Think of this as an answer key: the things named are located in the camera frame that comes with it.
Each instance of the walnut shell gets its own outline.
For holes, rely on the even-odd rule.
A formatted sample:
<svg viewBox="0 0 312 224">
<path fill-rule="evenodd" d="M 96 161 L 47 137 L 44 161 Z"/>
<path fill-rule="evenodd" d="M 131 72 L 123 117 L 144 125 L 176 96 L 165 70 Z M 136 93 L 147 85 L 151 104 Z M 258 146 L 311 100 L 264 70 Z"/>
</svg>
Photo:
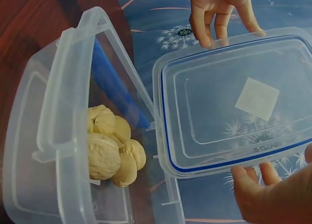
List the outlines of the walnut shell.
<svg viewBox="0 0 312 224">
<path fill-rule="evenodd" d="M 106 180 L 119 170 L 121 161 L 118 146 L 108 136 L 90 133 L 88 148 L 90 179 Z"/>
<path fill-rule="evenodd" d="M 121 153 L 121 165 L 117 173 L 111 178 L 118 187 L 127 187 L 137 178 L 137 163 L 132 156 Z"/>
<path fill-rule="evenodd" d="M 115 116 L 115 121 L 116 121 L 115 132 L 109 135 L 109 137 L 117 143 L 119 148 L 122 148 L 130 140 L 131 129 L 129 124 L 124 118 L 120 116 Z"/>
<path fill-rule="evenodd" d="M 110 135 L 115 132 L 115 116 L 104 105 L 88 109 L 88 132 Z"/>
<path fill-rule="evenodd" d="M 136 161 L 137 170 L 144 167 L 146 163 L 146 155 L 143 146 L 138 141 L 129 140 L 119 152 L 132 156 Z"/>
</svg>

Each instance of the plastic container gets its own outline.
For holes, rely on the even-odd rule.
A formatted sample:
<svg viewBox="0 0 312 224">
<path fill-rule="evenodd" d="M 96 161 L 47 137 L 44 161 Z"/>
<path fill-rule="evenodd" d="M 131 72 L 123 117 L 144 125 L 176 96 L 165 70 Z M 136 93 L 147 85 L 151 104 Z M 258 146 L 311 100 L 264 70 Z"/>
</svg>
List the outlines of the plastic container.
<svg viewBox="0 0 312 224">
<path fill-rule="evenodd" d="M 107 56 L 108 61 L 95 70 L 101 49 L 105 53 L 100 57 Z M 119 78 L 121 88 L 114 89 Z M 114 95 L 110 102 L 109 91 L 121 99 L 113 99 Z M 4 206 L 16 224 L 133 223 L 128 188 L 89 181 L 87 108 L 98 104 L 120 107 L 115 113 L 123 112 L 134 122 L 143 118 L 138 106 L 145 113 L 153 108 L 109 18 L 95 7 L 83 13 L 77 28 L 64 31 L 58 41 L 36 53 L 20 81 L 3 163 Z M 163 180 L 150 204 L 155 214 L 164 215 L 155 217 L 156 223 L 184 223 L 176 179 L 163 174 L 155 154 L 147 151 L 147 155 L 146 166 L 157 163 L 155 170 Z"/>
<path fill-rule="evenodd" d="M 220 173 L 312 141 L 311 45 L 311 35 L 291 27 L 158 59 L 154 116 L 164 171 L 177 178 Z"/>
</svg>

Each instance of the plastic lid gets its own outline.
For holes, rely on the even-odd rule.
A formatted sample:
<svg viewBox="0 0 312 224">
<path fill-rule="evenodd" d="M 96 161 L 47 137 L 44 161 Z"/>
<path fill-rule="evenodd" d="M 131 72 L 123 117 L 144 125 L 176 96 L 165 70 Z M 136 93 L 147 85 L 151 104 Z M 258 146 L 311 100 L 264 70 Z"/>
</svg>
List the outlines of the plastic lid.
<svg viewBox="0 0 312 224">
<path fill-rule="evenodd" d="M 191 47 L 154 65 L 157 146 L 178 178 L 293 153 L 312 135 L 312 37 L 299 28 Z"/>
</svg>

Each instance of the wooden table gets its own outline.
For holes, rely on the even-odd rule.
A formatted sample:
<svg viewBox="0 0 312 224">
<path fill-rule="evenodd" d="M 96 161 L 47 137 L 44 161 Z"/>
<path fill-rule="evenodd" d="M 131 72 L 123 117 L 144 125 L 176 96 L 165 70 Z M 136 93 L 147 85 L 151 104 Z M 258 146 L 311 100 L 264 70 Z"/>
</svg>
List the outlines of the wooden table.
<svg viewBox="0 0 312 224">
<path fill-rule="evenodd" d="M 0 0 L 0 174 L 6 129 L 15 93 L 29 58 L 57 39 L 63 30 L 76 27 L 82 12 L 94 6 L 109 15 L 129 56 L 133 59 L 130 27 L 117 0 Z M 134 219 L 139 224 L 154 222 L 148 207 L 150 195 L 144 194 L 144 174 L 131 187 Z M 0 176 L 0 223 L 13 223 L 2 201 Z"/>
</svg>

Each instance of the white label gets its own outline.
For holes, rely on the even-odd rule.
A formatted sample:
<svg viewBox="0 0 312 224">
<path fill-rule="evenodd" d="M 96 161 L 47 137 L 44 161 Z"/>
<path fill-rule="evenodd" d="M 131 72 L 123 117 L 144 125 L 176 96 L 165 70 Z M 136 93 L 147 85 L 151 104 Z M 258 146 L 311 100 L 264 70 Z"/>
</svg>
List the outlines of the white label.
<svg viewBox="0 0 312 224">
<path fill-rule="evenodd" d="M 248 78 L 235 107 L 268 121 L 274 110 L 279 90 Z"/>
<path fill-rule="evenodd" d="M 92 183 L 94 185 L 98 185 L 98 186 L 101 185 L 101 181 L 100 180 L 92 180 L 92 179 L 90 179 L 90 183 Z"/>
</svg>

